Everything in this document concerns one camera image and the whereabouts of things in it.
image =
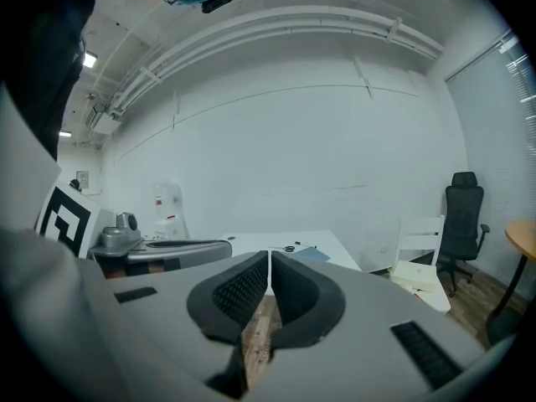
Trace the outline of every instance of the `white ceiling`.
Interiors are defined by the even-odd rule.
[[[469,0],[234,0],[211,14],[199,7],[169,6],[162,0],[96,0],[85,30],[86,48],[98,55],[92,69],[84,67],[64,116],[68,142],[100,144],[103,137],[84,126],[90,109],[106,103],[120,85],[154,58],[192,34],[225,20],[267,8],[326,5],[360,9],[403,19],[440,44],[463,17]],[[95,99],[87,100],[89,92]]]

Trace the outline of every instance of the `black chair backrest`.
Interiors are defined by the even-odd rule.
[[[452,186],[446,193],[446,221],[444,235],[476,239],[478,215],[484,198],[484,189],[477,185],[475,173],[455,173]]]

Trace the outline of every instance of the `wooden floor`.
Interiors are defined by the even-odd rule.
[[[504,284],[469,265],[462,265],[473,273],[468,284],[461,276],[457,279],[456,295],[449,298],[451,310],[446,314],[454,322],[474,336],[485,349],[490,348],[486,336],[486,319],[500,302],[506,290]],[[448,274],[439,274],[441,284],[450,293],[451,280]],[[513,295],[508,306],[523,313],[528,303]],[[281,327],[281,318],[274,296],[265,296],[250,323],[242,333],[245,369],[250,388],[262,377],[270,364],[271,334]]]

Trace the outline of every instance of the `white desk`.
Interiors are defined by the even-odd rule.
[[[304,231],[304,232],[277,232],[277,233],[262,233],[262,234],[225,234],[221,237],[222,240],[227,240],[233,246],[233,256],[242,255],[259,250],[274,250],[285,253],[284,250],[272,249],[271,247],[286,247],[293,245],[296,247],[293,253],[298,253],[300,250],[306,249],[308,246],[296,245],[296,241],[315,245],[322,253],[329,256],[327,260],[330,264],[344,266],[350,270],[361,271],[352,256],[344,249],[343,245],[330,230],[323,231]],[[271,263],[268,272],[268,290],[266,295],[273,295],[271,290]]]

